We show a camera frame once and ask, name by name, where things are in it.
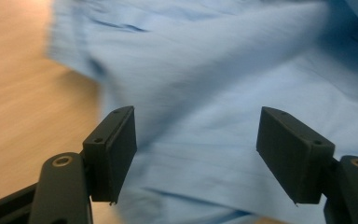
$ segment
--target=table surface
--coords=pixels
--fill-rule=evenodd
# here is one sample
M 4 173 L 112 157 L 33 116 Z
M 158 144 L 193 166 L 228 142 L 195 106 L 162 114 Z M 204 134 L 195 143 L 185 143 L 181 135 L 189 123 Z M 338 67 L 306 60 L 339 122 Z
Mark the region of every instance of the table surface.
M 98 124 L 98 85 L 46 56 L 50 5 L 0 0 L 0 198 L 37 182 L 48 158 L 80 152 Z M 122 223 L 108 203 L 92 209 L 96 224 Z

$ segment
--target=cloth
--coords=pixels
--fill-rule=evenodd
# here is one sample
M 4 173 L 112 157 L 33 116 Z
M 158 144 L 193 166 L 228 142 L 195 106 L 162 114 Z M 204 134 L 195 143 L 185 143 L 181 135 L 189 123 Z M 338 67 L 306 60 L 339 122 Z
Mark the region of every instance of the cloth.
M 49 56 L 135 106 L 126 223 L 324 223 L 255 151 L 261 106 L 358 156 L 358 1 L 57 0 Z

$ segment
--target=light blue fabric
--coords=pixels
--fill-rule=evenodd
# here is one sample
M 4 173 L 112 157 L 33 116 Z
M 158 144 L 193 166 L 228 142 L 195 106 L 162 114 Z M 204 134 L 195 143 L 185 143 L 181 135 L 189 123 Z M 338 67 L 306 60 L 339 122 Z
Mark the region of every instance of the light blue fabric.
M 135 106 L 126 223 L 324 223 L 324 199 L 293 204 L 255 140 L 266 105 L 334 142 L 337 159 L 358 155 L 348 2 L 56 1 L 50 57 L 100 82 L 103 116 Z

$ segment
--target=wood grain surface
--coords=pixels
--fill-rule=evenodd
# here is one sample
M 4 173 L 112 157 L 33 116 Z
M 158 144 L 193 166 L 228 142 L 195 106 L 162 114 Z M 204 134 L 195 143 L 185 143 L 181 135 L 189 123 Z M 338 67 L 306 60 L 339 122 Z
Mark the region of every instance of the wood grain surface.
M 50 5 L 0 0 L 0 198 L 37 182 L 48 158 L 79 152 L 97 125 L 97 84 L 45 55 Z M 107 203 L 92 209 L 94 223 L 122 223 Z

